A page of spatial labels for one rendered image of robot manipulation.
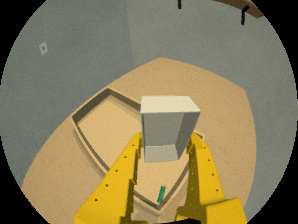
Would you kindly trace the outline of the green battery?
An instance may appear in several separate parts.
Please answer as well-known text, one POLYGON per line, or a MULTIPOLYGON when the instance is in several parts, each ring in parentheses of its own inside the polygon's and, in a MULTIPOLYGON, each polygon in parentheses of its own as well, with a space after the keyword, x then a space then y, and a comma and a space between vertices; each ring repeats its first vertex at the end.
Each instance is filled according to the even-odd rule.
POLYGON ((161 189, 160 189, 160 193, 159 193, 157 202, 162 202, 164 192, 165 192, 165 188, 166 188, 166 185, 161 185, 161 189))

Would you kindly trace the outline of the white box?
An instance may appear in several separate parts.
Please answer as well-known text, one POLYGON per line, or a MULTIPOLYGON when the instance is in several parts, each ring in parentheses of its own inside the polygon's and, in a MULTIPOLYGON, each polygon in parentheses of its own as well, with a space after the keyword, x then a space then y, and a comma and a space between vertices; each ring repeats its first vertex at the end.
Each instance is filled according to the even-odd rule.
POLYGON ((200 113, 189 96, 142 96, 140 114, 145 163, 179 160, 200 113))

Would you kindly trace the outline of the tan shallow tray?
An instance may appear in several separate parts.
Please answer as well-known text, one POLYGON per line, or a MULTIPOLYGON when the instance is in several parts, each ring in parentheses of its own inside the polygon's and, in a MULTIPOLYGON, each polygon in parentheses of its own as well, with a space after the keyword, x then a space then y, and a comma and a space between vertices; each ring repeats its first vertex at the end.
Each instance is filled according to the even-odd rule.
MULTIPOLYGON (((82 143, 105 174, 133 136, 142 132, 140 110, 141 102, 108 86, 70 116, 82 143)), ((188 178, 188 156, 185 148, 179 160, 145 163, 141 147, 134 199, 161 214, 188 178), (161 185, 166 188, 162 202, 157 202, 161 185)))

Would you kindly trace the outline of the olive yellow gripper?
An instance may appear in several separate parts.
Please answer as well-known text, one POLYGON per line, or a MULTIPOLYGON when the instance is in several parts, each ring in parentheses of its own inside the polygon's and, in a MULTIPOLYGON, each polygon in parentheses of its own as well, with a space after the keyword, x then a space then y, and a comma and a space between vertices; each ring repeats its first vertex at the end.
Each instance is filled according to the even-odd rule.
MULTIPOLYGON (((148 224, 131 220, 141 147, 142 132, 138 132, 80 206, 74 224, 148 224)), ((173 222, 159 224, 247 224, 241 200, 225 198, 210 149, 195 132, 186 154, 189 174, 185 204, 178 207, 173 222)))

